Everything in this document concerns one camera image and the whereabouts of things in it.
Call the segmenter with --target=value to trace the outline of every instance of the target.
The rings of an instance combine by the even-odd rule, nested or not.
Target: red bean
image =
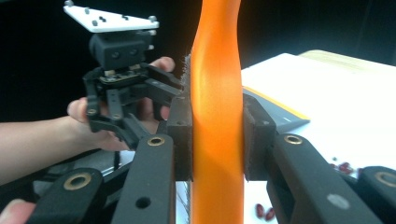
[[[256,217],[264,217],[264,207],[260,203],[256,203]]]
[[[353,169],[352,167],[350,167],[349,162],[343,162],[340,165],[338,165],[338,170],[346,175],[350,175],[353,173]]]
[[[340,168],[340,167],[350,167],[350,164],[349,164],[349,162],[345,161],[338,165],[338,168]]]
[[[267,214],[265,214],[265,221],[270,221],[274,219],[274,217],[275,217],[275,210],[274,208],[270,208]]]

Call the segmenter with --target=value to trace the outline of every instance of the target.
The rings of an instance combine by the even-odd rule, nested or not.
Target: person's arm
[[[173,70],[172,59],[163,57],[152,63],[164,71]],[[155,131],[152,103],[144,100],[142,119]],[[35,122],[0,123],[0,186],[14,179],[49,167],[82,152],[103,148],[127,149],[112,133],[92,133],[85,116],[85,98],[70,103],[69,116]]]

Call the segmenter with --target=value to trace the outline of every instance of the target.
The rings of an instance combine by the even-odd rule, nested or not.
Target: human hand
[[[175,62],[168,57],[162,57],[156,60],[151,65],[161,68],[166,72],[171,72],[175,67]],[[73,101],[67,108],[69,117],[66,118],[65,132],[67,139],[71,139],[73,147],[80,148],[81,151],[95,148],[102,148],[107,150],[121,150],[128,147],[120,142],[119,138],[112,132],[100,131],[92,133],[88,125],[88,119],[85,115],[87,108],[87,99],[81,98]],[[167,119],[169,108],[163,107],[161,115]],[[154,109],[152,101],[149,98],[142,99],[139,102],[138,118],[142,120],[143,125],[151,132],[155,133],[159,121],[154,118]],[[35,204],[27,203],[23,200],[14,200],[8,204],[0,216],[0,224],[22,224],[27,221],[29,216],[33,213]]]
[[[160,59],[151,63],[151,65],[161,68],[166,72],[171,72],[175,68],[175,62],[168,57],[161,57]],[[121,142],[113,132],[100,131],[92,133],[88,125],[88,119],[85,114],[87,109],[87,98],[81,98],[69,104],[67,113],[74,120],[71,122],[72,128],[78,134],[77,140],[83,148],[94,149],[102,148],[106,150],[122,150],[127,149],[125,143]],[[163,107],[161,115],[164,119],[169,114],[169,108]],[[159,121],[154,118],[153,103],[149,98],[142,99],[138,104],[138,118],[150,133],[155,133]]]
[[[34,203],[21,199],[11,201],[0,215],[0,224],[23,224],[35,209]]]

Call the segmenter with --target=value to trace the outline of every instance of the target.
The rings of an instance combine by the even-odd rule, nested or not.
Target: metal screw
[[[68,7],[72,7],[74,5],[74,3],[71,0],[67,0],[67,1],[64,2],[64,5],[68,6]]]
[[[155,17],[155,16],[150,16],[150,17],[148,17],[148,19],[149,19],[151,22],[157,21],[157,17]]]

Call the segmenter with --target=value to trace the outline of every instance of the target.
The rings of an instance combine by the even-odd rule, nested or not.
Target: black background
[[[201,10],[197,0],[76,0],[90,7],[161,24],[155,50],[181,74]],[[82,76],[97,66],[88,51],[91,33],[67,16],[64,1],[0,3],[0,121],[52,119],[85,95]],[[238,22],[242,67],[280,53],[323,49],[396,64],[396,1],[242,0]]]

